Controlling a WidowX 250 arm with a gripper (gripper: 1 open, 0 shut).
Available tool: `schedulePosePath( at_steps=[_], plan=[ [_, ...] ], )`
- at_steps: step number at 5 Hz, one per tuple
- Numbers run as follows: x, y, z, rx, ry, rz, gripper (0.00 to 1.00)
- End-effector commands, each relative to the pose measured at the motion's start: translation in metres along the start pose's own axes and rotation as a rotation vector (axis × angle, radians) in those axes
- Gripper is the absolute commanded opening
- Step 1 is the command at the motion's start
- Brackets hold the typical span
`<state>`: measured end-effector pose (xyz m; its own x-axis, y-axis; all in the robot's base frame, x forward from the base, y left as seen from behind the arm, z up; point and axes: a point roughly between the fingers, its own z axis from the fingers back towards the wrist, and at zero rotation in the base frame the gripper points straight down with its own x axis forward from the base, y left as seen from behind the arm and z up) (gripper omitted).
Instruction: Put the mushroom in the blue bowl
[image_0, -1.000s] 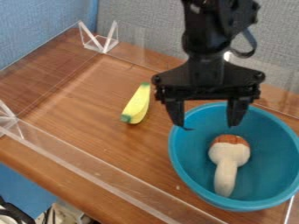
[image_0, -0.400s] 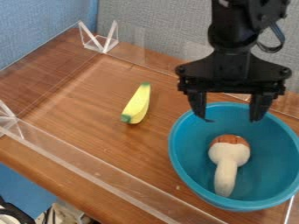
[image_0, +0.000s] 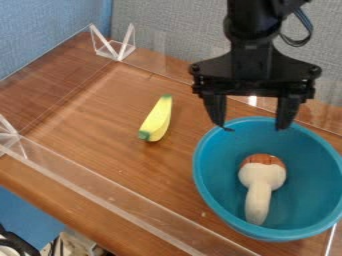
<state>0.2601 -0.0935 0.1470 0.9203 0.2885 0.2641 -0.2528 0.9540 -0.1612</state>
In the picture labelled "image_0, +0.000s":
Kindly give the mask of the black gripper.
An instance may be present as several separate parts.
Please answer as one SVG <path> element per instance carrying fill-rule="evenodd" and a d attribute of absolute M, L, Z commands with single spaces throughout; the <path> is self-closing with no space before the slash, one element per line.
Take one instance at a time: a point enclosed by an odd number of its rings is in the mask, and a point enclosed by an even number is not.
<path fill-rule="evenodd" d="M 267 51 L 231 51 L 190 66 L 192 92 L 203 97 L 212 123 L 224 131 L 227 98 L 224 95 L 277 97 L 275 128 L 290 127 L 302 99 L 313 99 L 322 68 L 283 55 L 275 47 Z"/>

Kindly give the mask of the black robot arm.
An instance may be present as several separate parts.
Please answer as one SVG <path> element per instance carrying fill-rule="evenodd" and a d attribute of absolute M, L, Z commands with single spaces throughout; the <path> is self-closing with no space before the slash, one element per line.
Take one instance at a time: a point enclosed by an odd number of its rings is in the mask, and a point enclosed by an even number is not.
<path fill-rule="evenodd" d="M 310 0 L 227 0 L 224 34 L 230 52 L 190 66 L 192 93 L 203 99 L 211 122 L 222 127 L 227 97 L 275 97 L 275 128 L 291 125 L 299 106 L 314 98 L 315 80 L 322 68 L 283 55 L 274 46 L 281 38 L 301 47 L 309 38 L 294 40 L 282 33 L 285 19 L 294 15 L 307 30 L 313 24 L 302 6 Z"/>

